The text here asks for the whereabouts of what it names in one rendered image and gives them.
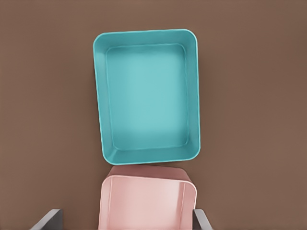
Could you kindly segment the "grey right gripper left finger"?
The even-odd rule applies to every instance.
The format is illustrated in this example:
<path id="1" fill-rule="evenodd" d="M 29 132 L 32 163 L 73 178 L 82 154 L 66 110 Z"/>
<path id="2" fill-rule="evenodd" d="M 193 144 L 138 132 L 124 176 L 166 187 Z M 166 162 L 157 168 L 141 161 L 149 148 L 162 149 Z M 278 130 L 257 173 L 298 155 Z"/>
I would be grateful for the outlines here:
<path id="1" fill-rule="evenodd" d="M 30 230 L 63 230 L 62 209 L 50 210 Z"/>

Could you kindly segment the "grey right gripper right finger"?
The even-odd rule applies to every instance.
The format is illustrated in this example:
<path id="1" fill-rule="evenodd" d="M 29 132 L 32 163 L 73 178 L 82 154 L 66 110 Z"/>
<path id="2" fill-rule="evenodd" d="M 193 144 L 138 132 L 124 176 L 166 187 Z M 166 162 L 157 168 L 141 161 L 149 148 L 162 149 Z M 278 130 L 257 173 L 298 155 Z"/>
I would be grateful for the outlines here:
<path id="1" fill-rule="evenodd" d="M 202 209 L 194 209 L 192 212 L 193 230 L 213 230 L 209 220 Z"/>

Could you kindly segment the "teal rectangular tray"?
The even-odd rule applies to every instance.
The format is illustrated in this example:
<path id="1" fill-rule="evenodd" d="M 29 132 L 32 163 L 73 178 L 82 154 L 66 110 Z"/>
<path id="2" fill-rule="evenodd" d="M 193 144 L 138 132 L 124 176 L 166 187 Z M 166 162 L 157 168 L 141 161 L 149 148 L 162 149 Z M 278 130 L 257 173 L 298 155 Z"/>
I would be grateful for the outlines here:
<path id="1" fill-rule="evenodd" d="M 104 159 L 194 159 L 201 149 L 198 41 L 188 29 L 108 32 L 93 42 Z"/>

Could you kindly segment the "pink rectangular tray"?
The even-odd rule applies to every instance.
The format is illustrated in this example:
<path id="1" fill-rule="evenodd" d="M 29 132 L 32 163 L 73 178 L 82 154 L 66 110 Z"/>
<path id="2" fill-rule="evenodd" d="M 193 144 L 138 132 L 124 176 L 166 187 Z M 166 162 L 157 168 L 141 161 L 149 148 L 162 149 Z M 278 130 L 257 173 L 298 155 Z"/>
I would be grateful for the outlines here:
<path id="1" fill-rule="evenodd" d="M 191 230 L 196 199 L 181 168 L 113 166 L 101 187 L 98 230 Z"/>

